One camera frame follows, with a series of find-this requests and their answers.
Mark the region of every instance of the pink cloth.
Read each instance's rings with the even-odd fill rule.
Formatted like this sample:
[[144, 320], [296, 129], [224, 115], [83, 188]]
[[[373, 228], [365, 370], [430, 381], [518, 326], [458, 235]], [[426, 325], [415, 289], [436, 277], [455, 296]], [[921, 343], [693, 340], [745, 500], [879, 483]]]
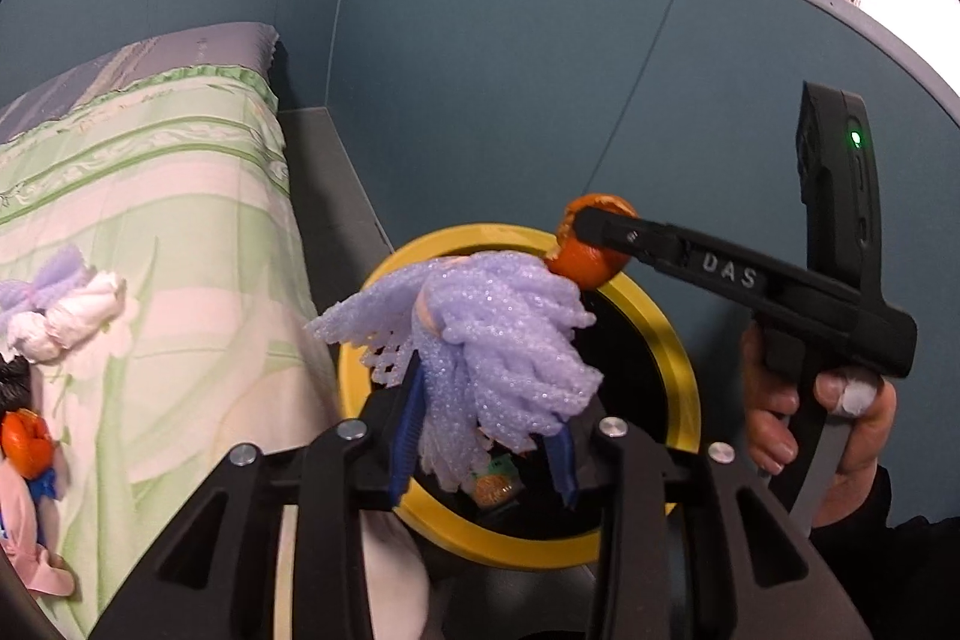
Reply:
[[7, 532], [0, 544], [27, 589], [54, 597], [73, 594], [73, 576], [51, 565], [50, 552], [37, 543], [37, 510], [30, 489], [7, 459], [0, 461], [0, 514]]

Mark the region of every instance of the black sleeve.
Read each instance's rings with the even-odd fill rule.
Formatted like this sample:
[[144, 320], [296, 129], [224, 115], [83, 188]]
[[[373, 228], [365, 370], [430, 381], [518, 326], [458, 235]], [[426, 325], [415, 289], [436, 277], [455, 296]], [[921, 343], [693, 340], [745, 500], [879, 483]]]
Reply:
[[875, 640], [960, 637], [960, 518], [914, 518], [889, 528], [882, 467], [855, 513], [810, 541], [850, 595]]

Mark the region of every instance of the crumpled white tissue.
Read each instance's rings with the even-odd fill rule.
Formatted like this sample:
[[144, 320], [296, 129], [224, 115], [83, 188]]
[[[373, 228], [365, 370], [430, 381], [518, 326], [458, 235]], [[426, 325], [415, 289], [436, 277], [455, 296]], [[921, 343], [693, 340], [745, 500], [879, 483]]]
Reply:
[[122, 313], [126, 281], [114, 272], [98, 272], [54, 306], [40, 313], [18, 313], [10, 321], [7, 340], [33, 363], [56, 360], [65, 350], [90, 338]]

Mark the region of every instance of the human hand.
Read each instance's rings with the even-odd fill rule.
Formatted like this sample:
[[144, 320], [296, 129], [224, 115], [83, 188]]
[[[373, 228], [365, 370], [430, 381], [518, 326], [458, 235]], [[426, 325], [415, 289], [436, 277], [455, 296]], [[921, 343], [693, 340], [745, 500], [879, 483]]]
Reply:
[[[797, 442], [780, 416], [800, 407], [797, 389], [763, 363], [763, 333], [751, 323], [740, 340], [747, 439], [754, 463], [771, 475], [797, 458]], [[870, 390], [875, 389], [870, 399]], [[821, 373], [814, 384], [817, 401], [831, 413], [854, 418], [847, 448], [833, 485], [814, 518], [821, 527], [846, 518], [870, 494], [880, 451], [896, 413], [894, 386], [860, 367]]]

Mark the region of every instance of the triangular cutout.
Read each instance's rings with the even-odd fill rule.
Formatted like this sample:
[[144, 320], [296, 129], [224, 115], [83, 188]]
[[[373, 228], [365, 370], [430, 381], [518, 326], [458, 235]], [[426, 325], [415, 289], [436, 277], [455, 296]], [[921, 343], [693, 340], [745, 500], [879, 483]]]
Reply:
[[160, 563], [157, 576], [162, 581], [198, 590], [206, 587], [226, 510], [227, 492], [218, 491], [208, 499]]
[[743, 519], [750, 548], [754, 580], [761, 588], [800, 581], [808, 574], [806, 562], [776, 523], [760, 497], [749, 488], [736, 493], [736, 504]]

